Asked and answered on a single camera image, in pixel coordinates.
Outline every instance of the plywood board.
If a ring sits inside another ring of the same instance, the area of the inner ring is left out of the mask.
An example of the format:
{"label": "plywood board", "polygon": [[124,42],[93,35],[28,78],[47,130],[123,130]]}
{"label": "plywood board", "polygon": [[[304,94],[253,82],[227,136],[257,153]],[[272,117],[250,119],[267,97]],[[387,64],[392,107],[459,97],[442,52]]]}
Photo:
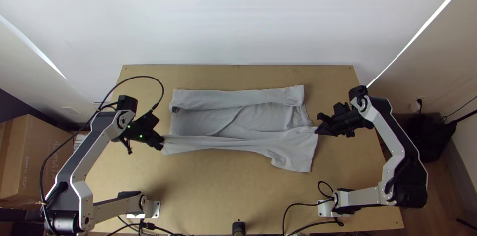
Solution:
{"label": "plywood board", "polygon": [[[173,89],[246,90],[305,85],[305,104],[315,125],[316,114],[333,113],[333,105],[348,101],[348,91],[358,79],[351,66],[180,66],[127,65],[119,80],[137,75],[157,77],[165,86],[162,103],[154,111],[160,118],[159,134],[169,130],[168,103]],[[134,79],[120,86],[120,94],[139,101],[144,114],[160,96],[151,79]],[[145,144],[133,143],[127,154],[121,144],[110,143],[88,176],[94,200],[113,198],[119,191],[141,190],[161,200],[157,226],[185,234],[230,234],[232,222],[247,223],[249,234],[280,234],[283,212],[291,203],[323,199],[317,183],[361,189],[375,186],[385,162],[374,130],[356,130],[356,137],[319,136],[312,171],[278,169],[257,153],[201,150],[164,156]],[[326,221],[316,207],[295,206],[287,214],[286,231]],[[342,218],[344,227],[327,224],[304,232],[368,231],[403,228],[397,207],[360,210]],[[122,226],[118,219],[99,223],[95,231],[111,232]]]}

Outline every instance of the light gray t-shirt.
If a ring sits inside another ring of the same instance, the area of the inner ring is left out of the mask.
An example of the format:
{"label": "light gray t-shirt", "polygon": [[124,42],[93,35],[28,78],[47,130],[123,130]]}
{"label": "light gray t-shirt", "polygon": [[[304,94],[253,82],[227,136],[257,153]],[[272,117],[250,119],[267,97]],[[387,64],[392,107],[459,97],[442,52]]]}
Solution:
{"label": "light gray t-shirt", "polygon": [[317,145],[303,85],[264,90],[174,90],[165,155],[209,148],[245,150],[272,165],[310,172]]}

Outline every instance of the black cable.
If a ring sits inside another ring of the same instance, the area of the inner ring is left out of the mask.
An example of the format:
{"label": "black cable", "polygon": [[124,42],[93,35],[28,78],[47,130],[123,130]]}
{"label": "black cable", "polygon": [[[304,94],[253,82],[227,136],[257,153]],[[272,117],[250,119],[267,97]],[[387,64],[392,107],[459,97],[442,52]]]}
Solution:
{"label": "black cable", "polygon": [[122,230],[122,229],[125,229],[125,228],[127,228],[127,227],[133,226],[133,225],[139,225],[139,223],[126,224],[126,225],[120,227],[119,229],[117,229],[117,230],[111,232],[110,234],[107,234],[106,236],[111,236],[111,235],[115,234],[116,232],[118,232],[118,231],[120,231],[120,230]]}
{"label": "black cable", "polygon": [[292,206],[295,206],[295,205],[304,205],[304,206],[318,206],[322,203],[325,203],[325,202],[330,202],[332,201],[333,199],[327,199],[327,200],[324,200],[324,201],[321,201],[319,203],[313,203],[313,204],[308,204],[308,203],[292,203],[290,204],[287,209],[285,210],[285,212],[283,213],[283,219],[282,219],[282,235],[285,235],[285,217],[287,215],[287,212],[288,212],[288,209],[290,209],[290,207]]}
{"label": "black cable", "polygon": [[[119,220],[121,220],[121,222],[123,222],[125,225],[129,225],[129,223],[127,223],[126,221],[124,221],[124,219],[122,219],[121,217],[118,217],[118,218],[119,218]],[[133,226],[130,226],[129,228],[131,228],[132,230],[134,230],[134,231],[136,231],[137,233],[140,233],[140,234],[142,234],[142,235],[158,236],[157,234],[149,234],[149,233],[146,233],[146,232],[144,232],[144,231],[142,231],[142,230],[139,231],[139,229],[137,229],[137,228],[135,228],[135,227],[133,227]]]}
{"label": "black cable", "polygon": [[144,223],[144,218],[139,219],[139,231],[138,231],[138,236],[141,236],[141,232],[143,231],[143,225]]}
{"label": "black cable", "polygon": [[308,224],[306,226],[303,226],[297,230],[294,230],[292,233],[290,233],[289,235],[293,235],[295,233],[298,233],[306,228],[309,228],[309,227],[312,227],[312,226],[316,226],[316,225],[322,225],[322,224],[330,224],[330,223],[337,223],[340,227],[344,226],[344,223],[339,221],[338,218],[334,218],[334,221],[323,221],[323,222],[316,222],[316,223],[311,223],[311,224]]}
{"label": "black cable", "polygon": [[48,154],[48,156],[46,157],[46,159],[43,161],[42,165],[41,165],[41,168],[40,168],[40,200],[41,200],[41,211],[43,212],[44,216],[45,216],[45,220],[47,222],[47,225],[48,225],[48,229],[55,235],[58,235],[58,233],[56,232],[56,230],[53,228],[53,226],[51,225],[51,221],[50,219],[48,218],[48,213],[46,211],[46,205],[47,205],[47,200],[45,199],[45,193],[43,192],[43,171],[45,170],[45,165],[46,163],[48,162],[49,158],[51,158],[51,156],[53,156],[53,154],[56,153],[56,151],[58,151],[62,146],[64,146],[66,143],[68,143],[71,139],[73,139],[75,136],[77,136],[82,130],[84,130],[86,128],[86,126],[93,120],[93,118],[96,116],[96,114],[98,112],[100,112],[102,109],[103,109],[103,105],[104,103],[106,102],[106,100],[108,99],[108,97],[110,96],[110,94],[121,84],[129,81],[129,80],[132,80],[132,79],[137,79],[137,78],[148,78],[148,79],[154,79],[155,81],[159,82],[160,86],[161,86],[161,89],[162,89],[162,93],[160,95],[160,98],[159,100],[157,101],[156,104],[154,104],[150,111],[154,111],[157,106],[159,105],[159,103],[162,101],[162,98],[164,97],[164,85],[162,85],[162,82],[160,80],[158,80],[157,78],[155,77],[151,77],[151,76],[134,76],[134,77],[130,77],[130,78],[127,78],[121,82],[119,82],[118,84],[116,84],[109,92],[108,94],[105,96],[105,98],[103,99],[103,101],[101,102],[101,104],[99,105],[98,107],[98,110],[89,118],[89,120],[85,123],[85,125],[83,125],[83,127],[81,127],[81,129],[79,131],[77,131],[76,133],[74,133],[73,135],[71,135],[68,139],[66,139],[66,141],[64,141],[63,143],[61,143],[59,146],[57,146],[50,154]]}
{"label": "black cable", "polygon": [[463,107],[465,107],[467,104],[469,104],[470,102],[474,101],[474,99],[477,98],[477,95],[474,96],[471,100],[469,100],[467,103],[465,103],[464,105],[462,105],[461,107],[459,107],[456,111],[452,112],[451,114],[447,115],[447,116],[443,116],[441,118],[441,120],[444,122],[447,120],[448,117],[452,116],[454,113],[456,113],[457,111],[461,110]]}
{"label": "black cable", "polygon": [[99,110],[103,110],[103,109],[106,108],[106,107],[113,107],[113,105],[117,105],[117,104],[118,104],[118,102],[116,101],[116,102],[114,102],[114,103],[110,103],[110,104],[104,105],[103,107],[99,108]]}
{"label": "black cable", "polygon": [[422,99],[418,99],[418,100],[416,100],[416,102],[417,102],[417,103],[419,104],[419,106],[420,106],[420,107],[419,107],[419,115],[420,115],[421,112],[422,112]]}
{"label": "black cable", "polygon": [[[331,190],[331,195],[328,195],[328,194],[324,193],[324,192],[321,190],[321,187],[320,187],[321,184],[325,184],[325,185],[328,186],[328,188]],[[334,190],[333,190],[333,188],[332,188],[328,183],[326,183],[326,182],[324,182],[324,181],[318,182],[318,190],[319,190],[319,192],[320,192],[323,196],[325,196],[326,198],[333,199],[333,196],[332,196],[332,195],[333,195],[333,193],[334,193]]]}

